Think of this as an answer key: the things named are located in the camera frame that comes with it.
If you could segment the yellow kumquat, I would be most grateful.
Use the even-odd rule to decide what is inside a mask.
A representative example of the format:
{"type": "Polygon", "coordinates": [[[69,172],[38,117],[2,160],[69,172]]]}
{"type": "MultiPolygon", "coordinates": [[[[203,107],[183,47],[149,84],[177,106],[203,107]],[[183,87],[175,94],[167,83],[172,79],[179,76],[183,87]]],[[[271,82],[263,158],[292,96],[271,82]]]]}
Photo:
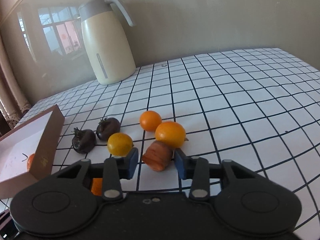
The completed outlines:
{"type": "Polygon", "coordinates": [[[133,148],[131,137],[125,133],[114,133],[107,141],[108,151],[118,157],[125,157],[133,148]]]}

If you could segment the reddish wrinkled fruit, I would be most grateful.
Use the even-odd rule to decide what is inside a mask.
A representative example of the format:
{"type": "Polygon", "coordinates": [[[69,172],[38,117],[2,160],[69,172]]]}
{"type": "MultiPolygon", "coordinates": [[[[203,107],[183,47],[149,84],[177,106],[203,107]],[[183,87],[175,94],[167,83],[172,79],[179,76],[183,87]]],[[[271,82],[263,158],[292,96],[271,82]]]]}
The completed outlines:
{"type": "Polygon", "coordinates": [[[142,161],[154,171],[161,172],[171,162],[173,151],[163,142],[154,141],[142,156],[142,161]]]}

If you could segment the beige curtain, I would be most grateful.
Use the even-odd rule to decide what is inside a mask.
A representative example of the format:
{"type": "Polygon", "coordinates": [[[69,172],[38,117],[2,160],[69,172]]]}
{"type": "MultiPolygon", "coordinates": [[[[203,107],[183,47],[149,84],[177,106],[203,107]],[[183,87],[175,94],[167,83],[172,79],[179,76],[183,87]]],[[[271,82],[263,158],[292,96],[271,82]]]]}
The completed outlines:
{"type": "Polygon", "coordinates": [[[10,129],[13,129],[24,115],[31,109],[31,105],[23,94],[13,74],[7,52],[1,38],[1,114],[10,129]]]}

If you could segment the dark strawberry right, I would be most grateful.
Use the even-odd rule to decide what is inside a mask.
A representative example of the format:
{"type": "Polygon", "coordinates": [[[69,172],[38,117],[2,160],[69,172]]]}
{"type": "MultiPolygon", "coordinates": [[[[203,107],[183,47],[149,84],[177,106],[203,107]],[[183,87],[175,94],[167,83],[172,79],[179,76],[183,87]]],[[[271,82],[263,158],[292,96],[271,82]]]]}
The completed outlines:
{"type": "Polygon", "coordinates": [[[120,132],[120,122],[116,118],[104,118],[99,121],[96,135],[101,141],[108,141],[114,133],[120,132]]]}

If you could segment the brown white cardboard box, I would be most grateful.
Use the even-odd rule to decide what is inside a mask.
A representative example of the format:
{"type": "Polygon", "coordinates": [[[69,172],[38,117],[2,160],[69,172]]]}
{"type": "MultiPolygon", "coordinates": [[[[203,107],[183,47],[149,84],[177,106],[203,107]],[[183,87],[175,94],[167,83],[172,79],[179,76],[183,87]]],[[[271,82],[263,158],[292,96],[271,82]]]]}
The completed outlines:
{"type": "Polygon", "coordinates": [[[51,174],[65,117],[54,105],[1,137],[1,199],[51,174]],[[35,153],[30,170],[28,157],[35,153]]]}

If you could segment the cream thermos jug grey lid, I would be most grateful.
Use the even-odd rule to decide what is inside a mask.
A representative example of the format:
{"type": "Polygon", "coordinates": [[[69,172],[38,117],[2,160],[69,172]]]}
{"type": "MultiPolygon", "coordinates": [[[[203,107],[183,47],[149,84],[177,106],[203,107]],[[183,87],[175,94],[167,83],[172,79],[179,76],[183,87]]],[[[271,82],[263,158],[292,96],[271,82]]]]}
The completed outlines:
{"type": "Polygon", "coordinates": [[[120,0],[89,0],[79,7],[85,50],[97,81],[102,85],[122,81],[136,70],[127,36],[111,7],[113,4],[127,24],[135,26],[120,0]]]}

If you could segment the dark strawberry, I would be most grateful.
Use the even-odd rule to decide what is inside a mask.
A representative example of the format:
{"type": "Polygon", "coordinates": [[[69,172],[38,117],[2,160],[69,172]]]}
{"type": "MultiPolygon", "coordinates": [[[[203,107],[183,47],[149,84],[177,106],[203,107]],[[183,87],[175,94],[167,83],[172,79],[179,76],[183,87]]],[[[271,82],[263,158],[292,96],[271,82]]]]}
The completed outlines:
{"type": "Polygon", "coordinates": [[[91,129],[74,128],[72,147],[79,154],[87,154],[93,150],[96,144],[95,133],[91,129]]]}
{"type": "Polygon", "coordinates": [[[104,118],[99,121],[96,135],[101,141],[108,141],[114,133],[120,132],[120,122],[116,118],[104,118]]]}

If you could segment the dark strawberry left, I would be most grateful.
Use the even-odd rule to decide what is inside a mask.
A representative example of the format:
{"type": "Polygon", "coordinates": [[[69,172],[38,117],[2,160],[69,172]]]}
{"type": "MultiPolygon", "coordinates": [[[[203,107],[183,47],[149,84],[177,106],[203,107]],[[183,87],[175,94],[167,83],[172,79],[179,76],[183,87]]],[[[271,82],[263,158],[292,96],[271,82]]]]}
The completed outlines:
{"type": "Polygon", "coordinates": [[[96,144],[95,133],[91,129],[74,128],[72,147],[79,154],[87,154],[93,150],[96,144]]]}

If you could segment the orange kumquat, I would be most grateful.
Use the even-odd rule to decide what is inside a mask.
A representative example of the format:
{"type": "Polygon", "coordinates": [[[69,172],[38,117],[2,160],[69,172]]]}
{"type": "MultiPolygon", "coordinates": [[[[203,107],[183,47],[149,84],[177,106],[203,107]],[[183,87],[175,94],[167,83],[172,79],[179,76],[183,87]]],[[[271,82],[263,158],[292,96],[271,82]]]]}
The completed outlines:
{"type": "Polygon", "coordinates": [[[155,131],[155,138],[171,149],[182,147],[188,141],[185,129],[177,122],[167,121],[161,123],[155,131]]]}
{"type": "Polygon", "coordinates": [[[147,132],[154,132],[161,123],[162,118],[155,111],[145,111],[139,118],[141,128],[147,132]]]}

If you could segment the white black checked tablecloth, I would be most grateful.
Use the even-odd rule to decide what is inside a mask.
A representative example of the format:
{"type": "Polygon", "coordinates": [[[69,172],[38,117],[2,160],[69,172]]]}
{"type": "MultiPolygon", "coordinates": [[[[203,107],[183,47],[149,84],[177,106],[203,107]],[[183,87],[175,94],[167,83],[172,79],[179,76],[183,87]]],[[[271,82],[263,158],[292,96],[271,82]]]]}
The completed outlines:
{"type": "Polygon", "coordinates": [[[11,239],[319,239],[319,71],[301,59],[265,48],[160,62],[41,100],[21,123],[54,105],[65,123],[53,170],[3,212],[11,239]],[[189,199],[176,149],[164,171],[142,161],[156,141],[145,111],[182,125],[176,149],[208,160],[207,200],[189,199]],[[121,200],[102,198],[104,161],[120,158],[96,135],[104,118],[138,149],[121,200]],[[73,149],[75,127],[95,133],[91,152],[73,149]]]}

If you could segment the orange fruit in box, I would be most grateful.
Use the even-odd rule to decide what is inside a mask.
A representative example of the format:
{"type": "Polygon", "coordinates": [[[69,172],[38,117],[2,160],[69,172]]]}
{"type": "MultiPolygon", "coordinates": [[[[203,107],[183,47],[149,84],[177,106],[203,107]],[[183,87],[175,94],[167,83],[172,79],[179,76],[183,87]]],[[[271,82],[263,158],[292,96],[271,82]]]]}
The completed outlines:
{"type": "Polygon", "coordinates": [[[35,157],[35,153],[31,154],[29,157],[28,157],[28,160],[27,160],[27,170],[29,171],[30,168],[31,168],[31,165],[33,163],[33,159],[35,157]]]}

